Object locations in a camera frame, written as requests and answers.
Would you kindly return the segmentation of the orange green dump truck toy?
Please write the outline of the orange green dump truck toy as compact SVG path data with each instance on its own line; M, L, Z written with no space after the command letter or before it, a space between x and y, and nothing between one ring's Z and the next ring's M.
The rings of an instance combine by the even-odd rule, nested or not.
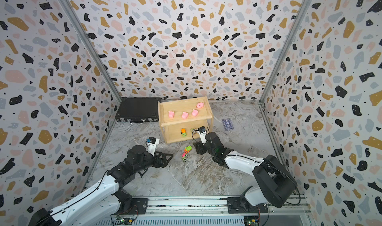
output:
M190 152L192 150L192 146L187 146L187 147L185 147L185 149L184 149L184 153L188 153L188 152Z

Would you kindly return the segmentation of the green pink mixer truck toy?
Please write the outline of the green pink mixer truck toy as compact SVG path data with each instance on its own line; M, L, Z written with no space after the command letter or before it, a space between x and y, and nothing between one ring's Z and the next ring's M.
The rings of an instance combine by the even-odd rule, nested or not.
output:
M183 162L186 162L186 161L187 161L187 156L188 156L187 153L183 153L183 154L182 154L182 160L183 160Z

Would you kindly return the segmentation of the green orange mixer truck toy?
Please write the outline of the green orange mixer truck toy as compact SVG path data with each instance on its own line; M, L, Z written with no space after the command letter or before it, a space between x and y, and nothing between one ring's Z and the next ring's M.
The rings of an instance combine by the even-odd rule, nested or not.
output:
M182 128L182 129L181 129L181 135L182 135L183 137L186 137L186 136L187 136L187 132L186 132L186 129L185 129L185 128Z

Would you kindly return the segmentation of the pink toy pig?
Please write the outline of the pink toy pig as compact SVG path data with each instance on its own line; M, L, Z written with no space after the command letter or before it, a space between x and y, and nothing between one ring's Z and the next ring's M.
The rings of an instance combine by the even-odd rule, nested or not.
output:
M169 117L170 119L173 119L174 116L175 116L175 112L174 112L174 111L169 111L169 112L168 112L168 117Z
M181 118L183 120L186 120L188 118L188 116L189 116L188 112L183 112L182 115L181 115Z
M197 109L202 109L202 108L204 108L204 106L205 106L204 102L199 102L199 103L196 104L196 108Z
M198 110L194 109L194 110L192 111L192 116L193 116L193 117L196 117L198 114L199 114L199 111L198 111Z

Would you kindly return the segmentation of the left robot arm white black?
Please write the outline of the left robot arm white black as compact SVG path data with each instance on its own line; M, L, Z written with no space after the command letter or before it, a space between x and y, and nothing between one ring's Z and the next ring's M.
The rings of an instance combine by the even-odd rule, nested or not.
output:
M171 153L150 153L143 145L128 150L126 158L107 170L101 180L73 199L51 210L42 208L30 219L31 226L90 226L115 213L132 211L132 196L124 187L136 174L143 176L150 168L165 168Z

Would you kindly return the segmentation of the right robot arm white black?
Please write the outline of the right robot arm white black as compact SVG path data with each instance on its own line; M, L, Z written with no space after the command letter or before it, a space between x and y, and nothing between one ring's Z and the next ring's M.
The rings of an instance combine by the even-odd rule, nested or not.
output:
M261 204L281 208L297 189L296 181L275 156L253 157L241 154L225 147L215 132L200 134L200 139L194 143L198 154L208 153L219 166L239 170L255 178L257 187L250 186L235 203L231 203L235 209L249 213Z

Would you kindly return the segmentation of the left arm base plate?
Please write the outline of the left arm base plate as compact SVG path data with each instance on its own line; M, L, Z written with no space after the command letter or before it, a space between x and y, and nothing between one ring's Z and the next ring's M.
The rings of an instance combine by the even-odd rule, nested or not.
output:
M124 200L119 209L115 212L118 215L145 215L148 198L132 198Z

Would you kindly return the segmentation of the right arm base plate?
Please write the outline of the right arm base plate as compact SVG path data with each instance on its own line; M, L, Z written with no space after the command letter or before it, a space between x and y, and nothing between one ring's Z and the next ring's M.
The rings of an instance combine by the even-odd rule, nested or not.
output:
M252 206L245 198L240 197L228 197L227 207L229 214L261 214L269 211L266 203Z

